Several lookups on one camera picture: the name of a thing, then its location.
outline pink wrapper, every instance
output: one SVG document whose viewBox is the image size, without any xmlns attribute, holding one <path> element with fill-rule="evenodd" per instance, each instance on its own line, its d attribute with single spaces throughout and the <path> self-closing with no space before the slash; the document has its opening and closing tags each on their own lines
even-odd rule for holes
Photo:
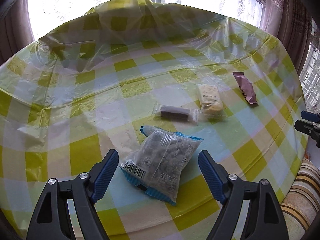
<svg viewBox="0 0 320 240">
<path fill-rule="evenodd" d="M 233 72 L 233 76 L 235 77 L 245 100 L 247 100 L 249 104 L 257 103 L 256 93 L 253 90 L 252 84 L 244 76 L 244 72 Z"/>
</svg>

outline checkered tablecloth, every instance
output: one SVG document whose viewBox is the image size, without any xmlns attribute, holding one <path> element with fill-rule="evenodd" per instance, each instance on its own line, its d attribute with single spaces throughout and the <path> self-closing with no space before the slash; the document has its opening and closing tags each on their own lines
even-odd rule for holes
<svg viewBox="0 0 320 240">
<path fill-rule="evenodd" d="M 245 72 L 258 106 L 244 100 L 232 71 Z M 211 81 L 223 90 L 224 120 L 196 126 L 152 115 L 156 103 L 199 107 L 196 84 Z M 297 73 L 275 37 L 188 6 L 112 0 L 0 67 L 0 207 L 25 236 L 48 179 L 89 171 L 111 148 L 127 156 L 145 138 L 140 126 L 156 125 L 204 139 L 182 172 L 177 205 L 145 195 L 118 168 L 95 205 L 101 222 L 111 240 L 205 239 L 220 205 L 198 152 L 242 179 L 268 179 L 282 201 L 307 143 L 293 127 L 304 109 Z M 72 203 L 70 212 L 80 236 Z M 242 213 L 236 239 L 244 220 Z"/>
</svg>

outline plastic snack bag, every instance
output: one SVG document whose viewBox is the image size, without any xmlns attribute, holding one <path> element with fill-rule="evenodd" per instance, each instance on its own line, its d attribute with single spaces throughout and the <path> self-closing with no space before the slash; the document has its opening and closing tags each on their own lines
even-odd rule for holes
<svg viewBox="0 0 320 240">
<path fill-rule="evenodd" d="M 127 180 L 146 194 L 175 205 L 180 174 L 203 141 L 180 132 L 145 125 L 140 150 L 120 161 Z"/>
<path fill-rule="evenodd" d="M 242 95 L 249 104 L 257 103 L 256 93 L 253 90 L 253 85 L 249 82 L 247 77 L 244 75 L 244 72 L 233 72 Z"/>
<path fill-rule="evenodd" d="M 200 113 L 209 117 L 225 116 L 224 106 L 217 86 L 198 84 L 197 92 L 201 105 Z"/>
<path fill-rule="evenodd" d="M 176 106 L 163 106 L 160 104 L 156 104 L 156 106 L 153 109 L 153 114 L 155 116 L 180 119 L 195 124 L 198 122 L 198 113 L 198 109 L 189 109 Z"/>
</svg>

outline brown snack bar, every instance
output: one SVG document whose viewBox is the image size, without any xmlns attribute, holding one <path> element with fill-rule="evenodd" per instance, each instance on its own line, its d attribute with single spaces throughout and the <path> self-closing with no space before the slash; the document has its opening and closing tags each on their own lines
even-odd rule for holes
<svg viewBox="0 0 320 240">
<path fill-rule="evenodd" d="M 178 118 L 188 120 L 190 109 L 175 107 L 175 106 L 161 106 L 160 116 L 165 118 Z"/>
<path fill-rule="evenodd" d="M 253 85 L 249 82 L 247 77 L 244 75 L 244 72 L 233 72 L 242 95 L 249 104 L 257 103 L 256 93 L 253 90 Z"/>
</svg>

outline metal screw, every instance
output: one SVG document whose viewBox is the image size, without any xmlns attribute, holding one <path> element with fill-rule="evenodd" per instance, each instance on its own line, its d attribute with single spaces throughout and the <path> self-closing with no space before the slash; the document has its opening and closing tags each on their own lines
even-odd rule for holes
<svg viewBox="0 0 320 240">
<path fill-rule="evenodd" d="M 262 183 L 263 185 L 268 185 L 268 184 L 269 184 L 269 181 L 266 180 L 266 179 L 262 179 L 262 180 L 261 180 L 261 183 Z"/>
<path fill-rule="evenodd" d="M 55 179 L 49 179 L 48 180 L 48 184 L 50 184 L 50 185 L 53 185 L 53 184 L 55 184 L 56 183 L 56 180 Z"/>
<path fill-rule="evenodd" d="M 88 177 L 88 173 L 83 172 L 83 173 L 80 174 L 79 177 L 80 177 L 81 179 L 86 179 L 86 178 Z"/>
<path fill-rule="evenodd" d="M 238 179 L 238 176 L 236 174 L 230 174 L 229 175 L 229 179 L 231 180 L 237 180 Z"/>
</svg>

